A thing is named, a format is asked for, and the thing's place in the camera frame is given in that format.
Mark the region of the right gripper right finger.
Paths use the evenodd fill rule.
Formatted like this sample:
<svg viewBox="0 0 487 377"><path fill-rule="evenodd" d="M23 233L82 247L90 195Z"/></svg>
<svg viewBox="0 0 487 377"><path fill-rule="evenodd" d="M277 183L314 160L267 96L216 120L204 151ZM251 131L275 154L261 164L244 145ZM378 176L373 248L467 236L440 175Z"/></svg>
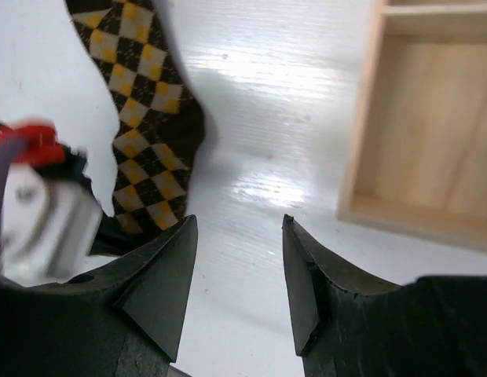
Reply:
<svg viewBox="0 0 487 377"><path fill-rule="evenodd" d="M379 278L323 246L291 215L282 224L284 276L295 353L306 376L340 376L335 329L342 300L396 291L399 285Z"/></svg>

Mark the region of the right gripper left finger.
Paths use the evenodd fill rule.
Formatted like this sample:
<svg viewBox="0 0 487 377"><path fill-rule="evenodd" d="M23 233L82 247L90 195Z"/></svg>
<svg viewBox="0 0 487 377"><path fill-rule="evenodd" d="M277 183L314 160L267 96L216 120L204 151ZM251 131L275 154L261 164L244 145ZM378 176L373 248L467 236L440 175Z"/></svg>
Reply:
<svg viewBox="0 0 487 377"><path fill-rule="evenodd" d="M166 376L178 358L198 226L190 215L66 286L79 304L70 376Z"/></svg>

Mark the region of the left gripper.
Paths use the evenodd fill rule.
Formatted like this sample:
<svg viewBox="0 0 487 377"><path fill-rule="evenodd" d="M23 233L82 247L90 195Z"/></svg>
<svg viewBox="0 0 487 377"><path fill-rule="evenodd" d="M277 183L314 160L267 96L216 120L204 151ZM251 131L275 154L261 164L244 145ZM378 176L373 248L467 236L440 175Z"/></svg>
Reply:
<svg viewBox="0 0 487 377"><path fill-rule="evenodd" d="M87 163L86 156L82 152L73 152L67 145L62 145L62 149L65 160L61 163L51 163L39 167L38 174L51 181L76 183L86 193L89 193L92 199L100 203L93 194L91 179L83 172ZM146 241L142 236L129 235L114 217L103 214L95 241L90 249L90 255L121 257L144 244Z"/></svg>

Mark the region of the dark brown argyle sock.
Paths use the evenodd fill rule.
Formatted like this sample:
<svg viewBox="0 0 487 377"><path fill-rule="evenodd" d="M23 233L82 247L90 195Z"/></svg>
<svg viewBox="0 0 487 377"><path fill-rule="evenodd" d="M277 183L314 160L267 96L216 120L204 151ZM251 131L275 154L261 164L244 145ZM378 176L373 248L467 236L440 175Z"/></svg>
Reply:
<svg viewBox="0 0 487 377"><path fill-rule="evenodd" d="M151 1L68 1L71 21L119 114L114 219L151 236L185 215L204 113L178 72Z"/></svg>

